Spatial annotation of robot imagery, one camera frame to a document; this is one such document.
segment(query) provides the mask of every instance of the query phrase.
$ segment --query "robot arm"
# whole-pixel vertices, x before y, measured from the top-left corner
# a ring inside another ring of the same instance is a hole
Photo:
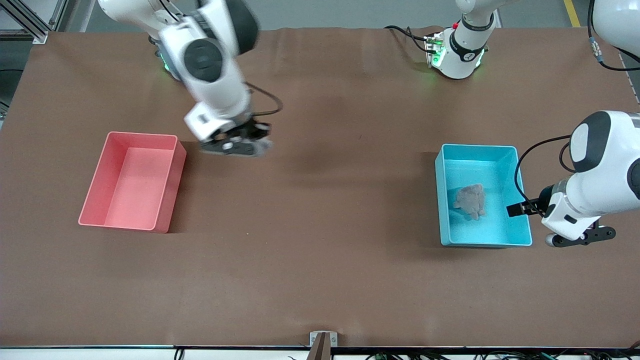
[[[552,187],[542,219],[554,232],[547,243],[612,238],[612,228],[592,225],[602,215],[640,209],[640,114],[594,113],[575,128],[569,149],[576,173]]]
[[[606,42],[640,62],[640,1],[596,0],[593,29]]]
[[[633,58],[640,56],[637,0],[595,0],[593,27]],[[569,150],[575,174],[548,186],[534,199],[555,247],[587,245],[616,236],[598,221],[606,214],[640,209],[640,114],[599,111],[573,131]],[[507,208],[509,216],[537,213],[528,202]]]
[[[137,26],[154,40],[159,39],[160,30],[177,23],[176,19],[182,16],[169,0],[98,0],[98,4],[108,17]]]
[[[196,99],[184,118],[204,151],[261,156],[270,125],[256,122],[235,61],[255,45],[258,25],[242,0],[212,0],[160,31],[162,57]]]
[[[486,41],[495,29],[493,12],[517,0],[456,0],[462,12],[457,28],[433,35],[428,55],[429,64],[452,79],[467,78],[484,54]]]

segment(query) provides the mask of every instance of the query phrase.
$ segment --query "pink bin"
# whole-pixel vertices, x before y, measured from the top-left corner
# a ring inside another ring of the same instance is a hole
[[[175,135],[109,133],[78,224],[166,233],[186,156]]]

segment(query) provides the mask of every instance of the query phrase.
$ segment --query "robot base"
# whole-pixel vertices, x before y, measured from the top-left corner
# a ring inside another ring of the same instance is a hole
[[[442,75],[451,79],[468,78],[473,71],[480,66],[480,61],[486,50],[482,50],[480,54],[475,56],[471,61],[462,61],[460,55],[456,54],[451,48],[452,28],[445,29],[441,33],[433,36],[434,44],[431,46],[435,54],[427,54],[429,65],[438,69]]]

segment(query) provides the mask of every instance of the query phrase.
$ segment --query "brown table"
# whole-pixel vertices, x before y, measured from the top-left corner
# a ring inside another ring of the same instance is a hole
[[[638,213],[618,237],[553,249],[440,245],[443,143],[529,145],[603,110],[638,111],[583,29],[498,29],[453,81],[386,30],[267,31],[240,57],[276,93],[265,158],[201,154],[193,105],[144,34],[52,33],[0,131],[0,344],[624,347],[640,335]],[[609,62],[616,55],[605,48]],[[273,104],[255,95],[257,111]],[[172,133],[188,158],[170,234],[77,224],[109,131]],[[535,196],[556,143],[524,163]]]

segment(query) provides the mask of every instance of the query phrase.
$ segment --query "black cable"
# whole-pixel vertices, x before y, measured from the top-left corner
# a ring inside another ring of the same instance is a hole
[[[566,348],[566,349],[562,350],[558,355],[551,356],[551,357],[553,357],[554,359],[557,359],[558,357],[564,355],[564,353],[567,352],[567,351],[569,351],[569,348]]]
[[[546,143],[550,143],[550,142],[555,142],[558,140],[565,140],[565,139],[569,139],[571,138],[571,135],[564,135],[564,136],[558,136],[557,138],[551,138],[551,139],[546,139],[544,141],[541,141],[535,145],[533,145],[532,147],[528,148],[520,157],[520,159],[518,159],[518,164],[516,165],[516,171],[513,174],[513,182],[516,184],[516,189],[518,190],[518,192],[520,193],[520,195],[522,195],[522,197],[524,198],[524,200],[527,202],[527,204],[529,204],[529,206],[533,209],[536,210],[536,212],[538,213],[538,215],[540,215],[540,217],[545,217],[545,214],[540,211],[540,209],[538,209],[537,206],[534,206],[534,204],[531,202],[531,200],[529,200],[529,198],[524,194],[524,191],[522,191],[522,189],[520,188],[520,184],[518,184],[518,171],[520,170],[520,164],[522,164],[522,160],[524,160],[525,156],[527,156],[527,154],[529,154],[533,149],[537,148],[540,145],[544,145]]]
[[[254,89],[254,90],[258,91],[258,92],[261,92],[264,95],[270,97],[271,100],[273,100],[276,103],[276,105],[278,106],[278,108],[275,109],[275,110],[260,111],[260,112],[257,112],[257,113],[253,113],[254,117],[273,115],[273,114],[276,114],[276,113],[279,113],[279,112],[282,111],[282,109],[284,108],[284,104],[282,103],[282,100],[280,100],[279,97],[277,97],[276,95],[273,95],[272,93],[268,92],[267,90],[265,90],[265,89],[263,89],[263,88],[261,88],[259,86],[255,86],[254,84],[251,84],[249,82],[245,82],[245,84],[246,84],[246,86],[249,86],[250,88],[252,88],[252,89]]]
[[[175,353],[173,354],[173,360],[183,360],[184,359],[184,349],[176,348]]]
[[[428,54],[435,54],[436,51],[435,50],[428,50],[428,49],[423,49],[422,46],[420,46],[420,44],[418,44],[418,41],[415,39],[415,36],[413,35],[413,33],[411,32],[411,28],[409,28],[408,26],[406,27],[406,31],[409,33],[409,35],[411,36],[411,40],[413,40],[413,43],[418,47],[418,49],[424,51],[425,53]]]
[[[411,40],[413,40],[413,43],[418,47],[418,49],[424,51],[425,53],[429,53],[429,54],[435,54],[436,52],[434,50],[427,50],[425,48],[423,48],[422,46],[420,46],[420,44],[418,44],[418,40],[420,41],[424,41],[424,37],[417,37],[415,36],[412,32],[411,32],[411,28],[407,26],[406,31],[399,28],[398,26],[395,25],[389,25],[389,26],[385,26],[385,29],[392,29],[392,30],[398,30],[400,31],[402,34],[404,34],[406,37],[410,37]],[[433,34],[439,33],[440,31],[436,31],[434,33],[429,33],[427,35],[425,35],[425,37],[431,36]]]
[[[595,4],[595,0],[589,0],[589,7],[587,9],[587,34],[589,35],[589,41],[593,37],[593,7]],[[637,71],[640,70],[640,67],[611,67],[604,63],[603,60],[598,61],[598,63],[605,69],[613,70],[613,71]]]
[[[167,8],[166,5],[164,4],[165,1],[167,3],[169,3],[169,0],[160,0],[160,3],[162,4],[162,7],[166,10],[167,13],[169,13],[169,15],[171,15],[171,17],[173,17],[174,20],[180,21],[180,20],[178,20],[177,17],[175,17],[175,15],[172,12],[169,11],[169,8]]]
[[[415,36],[415,35],[413,35],[413,34],[409,34],[407,31],[405,31],[403,28],[400,28],[399,26],[389,25],[389,26],[385,26],[384,28],[385,28],[385,29],[398,30],[398,31],[400,31],[402,34],[404,34],[406,37],[413,37],[413,38],[414,38],[414,39],[416,39],[416,40],[424,41],[424,38],[417,37],[417,36]]]
[[[564,164],[564,151],[566,150],[567,147],[569,147],[569,145],[571,145],[571,142],[566,143],[562,149],[560,149],[560,155],[558,156],[558,160],[560,160],[560,165],[567,171],[571,172],[571,173],[575,173],[575,170],[566,166],[566,164]]]

